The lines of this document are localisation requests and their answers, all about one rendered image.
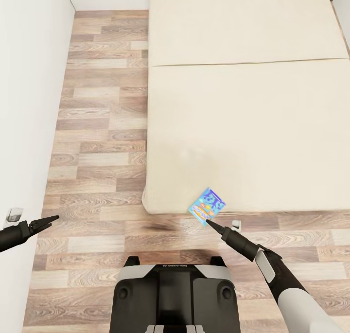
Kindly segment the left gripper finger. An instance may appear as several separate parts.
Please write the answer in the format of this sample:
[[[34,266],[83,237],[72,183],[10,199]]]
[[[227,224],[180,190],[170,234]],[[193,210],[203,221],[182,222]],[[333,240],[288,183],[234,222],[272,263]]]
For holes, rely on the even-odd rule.
[[[39,228],[39,229],[34,230],[34,233],[31,234],[31,236],[36,235],[37,233],[39,233],[39,232],[45,230],[46,228],[48,228],[48,227],[50,227],[50,226],[52,226],[52,223],[49,223],[49,224],[47,224],[47,225],[45,225],[45,226],[43,226],[43,227],[41,227],[41,228]]]
[[[38,220],[34,220],[31,221],[31,223],[29,224],[29,229],[31,234],[34,233],[34,230],[39,229],[51,222],[53,222],[54,220],[57,220],[59,218],[58,215],[53,216],[53,217],[48,217],[48,218],[44,218],[44,219],[38,219]]]

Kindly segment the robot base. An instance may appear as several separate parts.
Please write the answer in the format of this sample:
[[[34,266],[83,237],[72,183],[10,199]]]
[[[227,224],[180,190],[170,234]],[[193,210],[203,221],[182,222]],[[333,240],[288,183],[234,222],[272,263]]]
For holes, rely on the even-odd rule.
[[[114,290],[109,333],[146,333],[152,325],[202,325],[241,333],[236,289],[221,256],[210,265],[140,265],[129,256]]]

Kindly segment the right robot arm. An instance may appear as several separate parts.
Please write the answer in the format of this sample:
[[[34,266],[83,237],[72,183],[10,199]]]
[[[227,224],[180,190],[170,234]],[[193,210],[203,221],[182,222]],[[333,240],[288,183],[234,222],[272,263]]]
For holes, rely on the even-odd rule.
[[[264,275],[282,313],[289,333],[346,333],[313,299],[282,261],[282,256],[241,235],[241,221],[233,220],[231,228],[211,220],[206,222],[229,246],[257,266]]]

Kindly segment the board game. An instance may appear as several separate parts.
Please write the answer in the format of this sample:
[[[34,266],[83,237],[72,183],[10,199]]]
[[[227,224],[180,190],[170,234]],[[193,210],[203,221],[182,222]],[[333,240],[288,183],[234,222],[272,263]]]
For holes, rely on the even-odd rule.
[[[188,210],[206,227],[206,219],[212,220],[225,206],[225,202],[210,188],[207,188]]]

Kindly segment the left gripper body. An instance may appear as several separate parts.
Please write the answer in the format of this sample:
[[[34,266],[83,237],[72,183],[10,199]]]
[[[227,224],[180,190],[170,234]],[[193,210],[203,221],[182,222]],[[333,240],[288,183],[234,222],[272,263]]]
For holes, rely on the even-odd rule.
[[[0,230],[0,252],[6,251],[17,245],[21,245],[31,237],[27,220],[17,226]]]

